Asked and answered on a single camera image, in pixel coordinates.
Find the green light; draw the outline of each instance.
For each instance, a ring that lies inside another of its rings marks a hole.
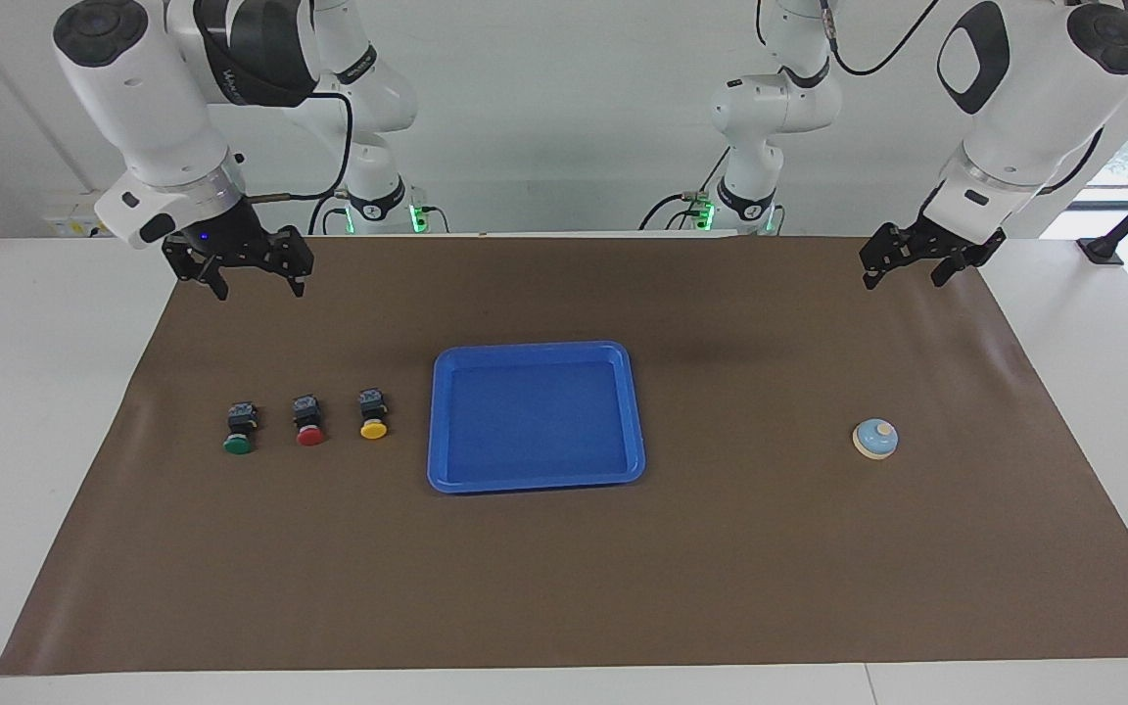
[[[408,205],[412,210],[412,228],[415,228],[416,232],[425,232],[429,229],[429,214],[421,209],[417,209],[415,204]]]
[[[712,229],[712,220],[716,219],[716,206],[713,204],[703,204],[703,213],[699,213],[699,218],[694,221],[694,226],[698,229]]]

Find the red button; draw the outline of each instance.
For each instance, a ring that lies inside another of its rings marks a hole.
[[[319,446],[325,442],[325,432],[317,426],[305,426],[299,429],[300,446]]]

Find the green button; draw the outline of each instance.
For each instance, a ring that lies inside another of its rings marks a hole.
[[[250,439],[241,433],[236,433],[224,439],[224,450],[233,452],[235,456],[246,456],[252,450]]]

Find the yellow button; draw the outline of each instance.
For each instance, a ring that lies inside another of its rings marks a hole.
[[[384,438],[387,433],[389,433],[389,429],[387,429],[386,424],[380,421],[369,421],[367,424],[363,424],[362,429],[360,429],[360,435],[368,438],[369,441],[376,441],[376,439]]]

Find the black base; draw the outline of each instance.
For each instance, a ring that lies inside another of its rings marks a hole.
[[[1125,264],[1125,261],[1122,258],[1118,257],[1116,253],[1113,253],[1113,255],[1111,255],[1111,257],[1104,257],[1102,255],[1095,254],[1091,249],[1091,245],[1092,244],[1094,244],[1094,240],[1092,240],[1092,238],[1089,238],[1089,237],[1083,237],[1082,240],[1078,240],[1078,247],[1082,248],[1082,253],[1084,253],[1085,255],[1087,255],[1087,259],[1091,259],[1092,263],[1094,263],[1094,264],[1111,264],[1111,266],[1120,266],[1120,264]]]

